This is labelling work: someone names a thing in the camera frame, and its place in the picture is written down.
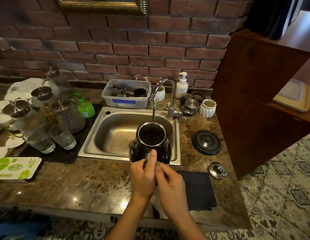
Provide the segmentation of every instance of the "human hand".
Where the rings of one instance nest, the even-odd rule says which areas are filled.
[[[183,177],[160,162],[156,163],[155,177],[158,183],[160,203],[167,217],[174,221],[189,215]]]
[[[143,169],[144,159],[134,162],[130,167],[132,184],[132,201],[148,204],[155,190],[155,164],[157,152],[150,152],[145,170]]]

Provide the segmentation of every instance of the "faucet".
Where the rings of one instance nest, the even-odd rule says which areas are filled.
[[[163,78],[162,80],[160,80],[156,86],[153,87],[151,93],[150,93],[150,100],[154,100],[155,99],[155,95],[158,91],[158,89],[166,82],[168,81],[172,81],[172,85],[173,85],[173,90],[172,90],[172,98],[171,98],[171,103],[169,105],[169,108],[168,108],[168,114],[167,114],[167,118],[169,120],[173,120],[179,116],[182,116],[183,115],[183,112],[181,111],[178,111],[176,110],[176,107],[175,107],[175,95],[176,95],[176,81],[174,78],[172,77],[166,77],[166,78]]]

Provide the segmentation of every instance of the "kitchen sink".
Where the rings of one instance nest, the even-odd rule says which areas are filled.
[[[129,161],[129,143],[138,126],[152,120],[150,109],[103,107],[78,156]],[[167,111],[157,110],[155,120],[165,126],[172,147],[171,165],[180,165],[179,120],[168,120]]]

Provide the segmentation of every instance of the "picture frame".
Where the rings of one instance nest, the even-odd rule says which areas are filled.
[[[147,0],[133,2],[104,0],[57,0],[63,13],[96,13],[109,15],[146,16]]]

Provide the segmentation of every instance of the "black towel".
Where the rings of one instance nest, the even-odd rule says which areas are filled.
[[[208,172],[178,171],[185,181],[187,205],[190,211],[212,210],[216,199]]]

